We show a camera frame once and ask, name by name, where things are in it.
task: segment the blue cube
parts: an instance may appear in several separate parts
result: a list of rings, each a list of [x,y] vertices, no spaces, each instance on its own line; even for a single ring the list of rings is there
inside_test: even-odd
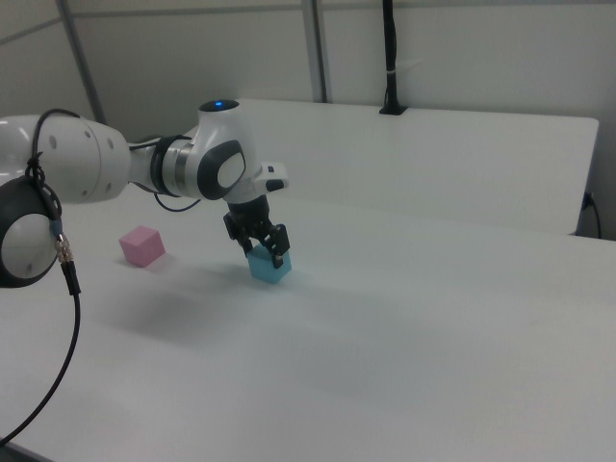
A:
[[[262,281],[276,284],[282,276],[291,270],[291,257],[289,252],[286,252],[282,258],[284,263],[282,267],[276,269],[271,262],[271,255],[268,250],[261,244],[258,244],[246,255],[248,257],[248,266],[252,277],[261,279]]]

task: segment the cube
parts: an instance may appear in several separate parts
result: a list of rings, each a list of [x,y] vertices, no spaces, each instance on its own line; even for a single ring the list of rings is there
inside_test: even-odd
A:
[[[138,226],[123,236],[119,244],[126,261],[137,267],[147,267],[154,260],[165,254],[161,233],[146,226]]]
[[[270,284],[276,284],[282,279],[282,276],[291,270],[291,257],[289,252],[286,252],[282,256],[284,263],[279,269],[273,267],[270,253],[261,244],[258,244],[250,250],[246,257],[248,257],[248,266],[250,267],[250,274],[252,274],[252,277],[269,282]]]

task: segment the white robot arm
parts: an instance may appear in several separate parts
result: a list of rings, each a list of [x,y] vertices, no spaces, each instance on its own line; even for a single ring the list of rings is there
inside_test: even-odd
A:
[[[266,194],[286,188],[286,169],[259,163],[248,120],[236,101],[203,104],[186,135],[129,144],[115,129],[77,116],[0,119],[0,287],[23,287],[43,277],[56,257],[50,231],[53,194],[37,193],[24,176],[38,141],[45,183],[64,203],[117,197],[128,183],[151,193],[224,199],[231,239],[247,253],[250,239],[265,246],[275,268],[289,250],[286,228],[269,220]]]

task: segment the pink cube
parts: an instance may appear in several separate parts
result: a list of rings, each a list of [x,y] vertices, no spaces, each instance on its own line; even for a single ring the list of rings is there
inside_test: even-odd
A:
[[[138,226],[120,238],[119,244],[124,251],[126,261],[142,268],[165,254],[161,233],[145,226]]]

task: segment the white table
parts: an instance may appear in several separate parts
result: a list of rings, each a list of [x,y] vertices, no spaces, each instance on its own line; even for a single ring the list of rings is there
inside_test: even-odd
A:
[[[590,118],[242,99],[288,196],[575,233],[597,137]]]
[[[616,456],[616,246],[315,201],[270,200],[293,271],[252,280],[224,203],[132,187],[67,207],[83,328],[15,442],[57,461],[605,461]],[[168,256],[123,262],[159,229]],[[56,375],[59,269],[0,292],[0,434]]]

